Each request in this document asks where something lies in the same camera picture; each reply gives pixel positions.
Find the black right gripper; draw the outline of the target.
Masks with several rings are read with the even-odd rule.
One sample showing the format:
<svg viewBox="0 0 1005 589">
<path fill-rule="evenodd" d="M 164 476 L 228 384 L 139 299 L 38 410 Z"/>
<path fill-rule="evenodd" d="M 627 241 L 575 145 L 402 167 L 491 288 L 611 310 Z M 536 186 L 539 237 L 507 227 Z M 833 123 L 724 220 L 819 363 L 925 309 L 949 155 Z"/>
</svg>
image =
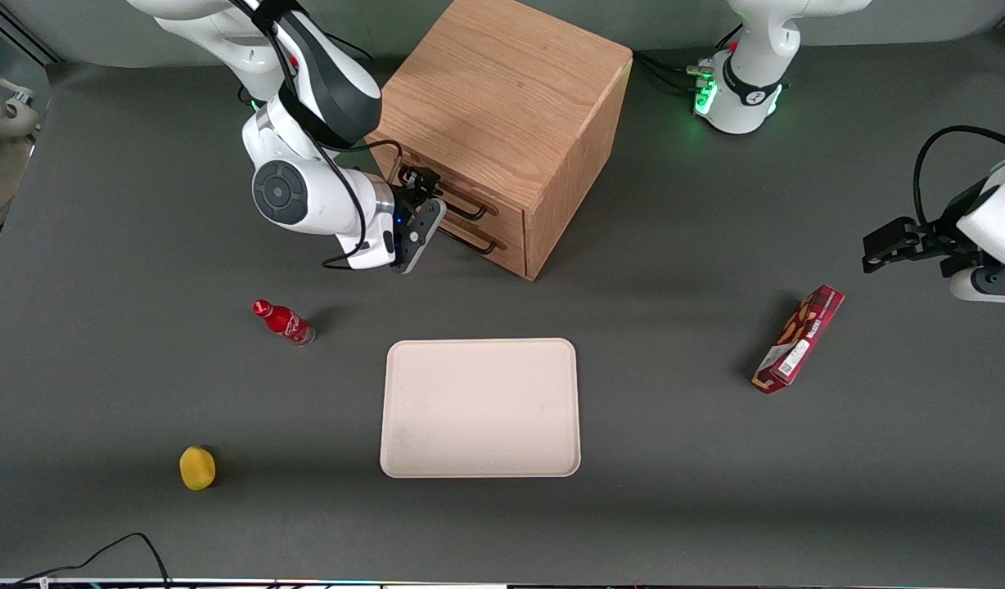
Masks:
<svg viewBox="0 0 1005 589">
<path fill-rule="evenodd" d="M 416 165 L 403 165 L 400 183 L 402 186 L 393 185 L 395 250 L 402 250 L 408 245 L 425 246 L 428 238 L 417 216 L 421 205 L 443 195 L 438 188 L 438 174 Z"/>
</svg>

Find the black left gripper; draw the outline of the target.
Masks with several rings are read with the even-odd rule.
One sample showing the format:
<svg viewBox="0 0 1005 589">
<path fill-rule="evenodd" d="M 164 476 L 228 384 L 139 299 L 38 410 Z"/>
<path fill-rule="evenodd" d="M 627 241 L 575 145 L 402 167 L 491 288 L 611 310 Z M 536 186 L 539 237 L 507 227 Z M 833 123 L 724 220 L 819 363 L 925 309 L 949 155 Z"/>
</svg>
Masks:
<svg viewBox="0 0 1005 589">
<path fill-rule="evenodd" d="M 979 179 L 962 193 L 956 195 L 944 208 L 944 212 L 929 220 L 924 212 L 922 197 L 919 198 L 919 224 L 925 228 L 925 250 L 915 250 L 921 243 L 922 233 L 915 220 L 898 217 L 869 232 L 863 238 L 865 255 L 862 258 L 863 271 L 874 273 L 885 266 L 898 262 L 916 262 L 941 257 L 940 271 L 944 278 L 952 279 L 961 271 L 976 272 L 982 268 L 985 276 L 996 272 L 996 260 L 959 230 L 958 221 L 974 211 L 984 200 L 984 186 L 988 178 Z"/>
</svg>

